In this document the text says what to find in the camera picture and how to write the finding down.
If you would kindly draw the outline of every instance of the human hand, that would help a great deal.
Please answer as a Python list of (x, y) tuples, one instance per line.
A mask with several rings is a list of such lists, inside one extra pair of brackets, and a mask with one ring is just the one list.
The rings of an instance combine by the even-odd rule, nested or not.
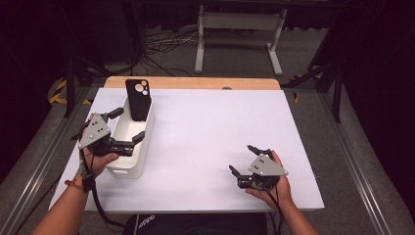
[(119, 158), (118, 154), (108, 153), (103, 157), (95, 157), (88, 148), (83, 148), (83, 153), (85, 154), (85, 161), (88, 164), (88, 167), (94, 173), (94, 178), (100, 175), (107, 164), (117, 160)]
[[(276, 164), (283, 166), (280, 158), (275, 153), (275, 151), (272, 151), (272, 157), (274, 158), (274, 161)], [(257, 189), (254, 189), (254, 188), (247, 188), (245, 192), (253, 195), (256, 198), (261, 199), (270, 208), (277, 210), (276, 205), (272, 202), (271, 198), (265, 192), (259, 192)], [(280, 176), (280, 180), (278, 181), (277, 185), (272, 190), (270, 190), (270, 193), (275, 198), (275, 200), (278, 200), (278, 204), (280, 205), (281, 208), (283, 208), (285, 205), (293, 203), (293, 197), (291, 196), (290, 182), (288, 181), (288, 178), (285, 175)]]

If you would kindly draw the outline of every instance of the dark background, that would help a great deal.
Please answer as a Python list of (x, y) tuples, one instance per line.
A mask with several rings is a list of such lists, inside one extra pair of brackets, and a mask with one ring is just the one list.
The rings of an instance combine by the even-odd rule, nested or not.
[[(355, 2), (350, 5), (363, 10), (339, 14), (289, 11), (285, 28), (331, 28), (315, 65), (344, 63), (346, 91), (360, 123), (415, 217), (411, 184), (415, 181), (415, 9), (403, 0)], [(127, 20), (128, 11), (132, 11), (128, 5), (112, 1), (58, 3), (0, 2), (1, 149), (6, 150), (1, 157), (1, 181), (48, 115), (51, 105), (47, 94), (52, 83), (65, 74), (69, 49), (98, 65), (128, 62), (144, 50), (138, 42), (139, 32), (131, 29), (139, 26)], [(176, 30), (197, 22), (197, 6), (145, 4), (135, 10), (148, 27)]]

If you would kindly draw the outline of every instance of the wrist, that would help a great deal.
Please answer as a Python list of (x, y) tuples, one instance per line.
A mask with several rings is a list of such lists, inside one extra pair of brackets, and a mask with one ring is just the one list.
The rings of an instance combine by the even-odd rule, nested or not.
[(297, 208), (297, 206), (293, 202), (293, 200), (286, 200), (286, 201), (280, 202), (279, 206), (281, 208), (281, 211), (283, 211), (283, 212), (286, 212), (286, 211), (289, 211), (291, 209), (296, 209)]

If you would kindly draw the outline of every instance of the wooden table edge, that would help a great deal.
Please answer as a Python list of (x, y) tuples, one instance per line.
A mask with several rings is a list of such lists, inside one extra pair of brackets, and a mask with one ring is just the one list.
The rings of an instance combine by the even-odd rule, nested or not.
[(158, 89), (223, 89), (281, 90), (274, 78), (110, 76), (104, 88), (125, 88), (126, 79), (146, 79), (150, 88)]

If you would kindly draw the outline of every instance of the bracelet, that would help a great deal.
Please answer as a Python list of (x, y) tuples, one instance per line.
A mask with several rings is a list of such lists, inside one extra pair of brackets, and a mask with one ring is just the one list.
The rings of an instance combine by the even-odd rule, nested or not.
[(80, 190), (83, 191), (82, 186), (79, 186), (79, 185), (75, 184), (75, 181), (76, 181), (76, 179), (73, 179), (72, 181), (65, 180), (65, 184), (68, 185), (68, 186), (73, 186), (73, 187), (75, 187), (75, 188), (80, 189)]

